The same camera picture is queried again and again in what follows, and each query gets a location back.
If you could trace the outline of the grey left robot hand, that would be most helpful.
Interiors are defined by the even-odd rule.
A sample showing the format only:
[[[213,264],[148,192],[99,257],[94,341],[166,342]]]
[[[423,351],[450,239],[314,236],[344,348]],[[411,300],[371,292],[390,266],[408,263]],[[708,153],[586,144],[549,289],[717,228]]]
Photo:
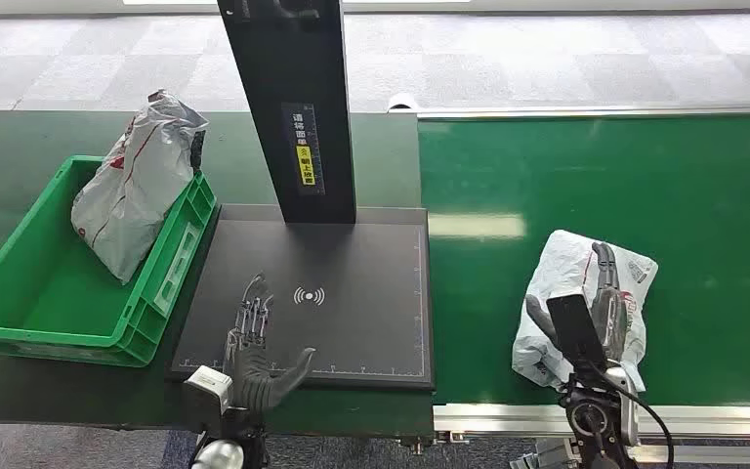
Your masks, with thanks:
[[[305,348],[297,362],[278,376],[271,374],[267,338],[273,294],[264,273],[248,282],[228,331],[223,373],[232,380],[230,404],[252,412],[268,411],[297,389],[312,369],[315,348]]]

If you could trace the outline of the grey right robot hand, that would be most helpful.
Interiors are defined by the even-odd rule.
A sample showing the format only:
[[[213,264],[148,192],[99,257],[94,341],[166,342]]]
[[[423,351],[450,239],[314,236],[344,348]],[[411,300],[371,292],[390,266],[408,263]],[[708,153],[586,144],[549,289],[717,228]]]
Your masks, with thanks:
[[[526,295],[527,315],[575,367],[605,370],[621,361],[628,331],[628,311],[620,289],[616,256],[610,245],[595,241],[599,268],[596,294],[588,303],[583,293],[546,300]]]

